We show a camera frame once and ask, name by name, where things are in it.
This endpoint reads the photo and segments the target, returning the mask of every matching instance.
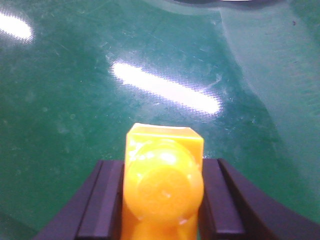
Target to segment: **green surface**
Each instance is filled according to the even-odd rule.
[[[0,237],[30,239],[133,123],[189,126],[271,197],[320,222],[320,7],[161,0],[3,0]],[[115,62],[220,100],[201,113],[130,86]]]

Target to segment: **plastic piece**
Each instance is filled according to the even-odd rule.
[[[203,145],[188,127],[132,127],[126,139],[121,240],[197,238]]]
[[[119,240],[124,162],[99,160],[83,185],[33,240]]]

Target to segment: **orange cylindrical knob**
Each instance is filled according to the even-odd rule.
[[[121,240],[195,240],[204,194],[203,139],[136,123],[127,135]]]

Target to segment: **glossy green surface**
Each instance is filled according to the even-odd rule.
[[[193,128],[205,157],[320,222],[316,0],[3,0],[0,11],[32,29],[29,40],[0,31],[1,239],[30,239],[98,159],[123,159],[135,122]],[[115,63],[214,96],[220,110],[123,84]]]

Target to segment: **orange plastic part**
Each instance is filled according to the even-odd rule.
[[[189,127],[136,123],[126,137],[121,240],[195,240],[204,140]]]

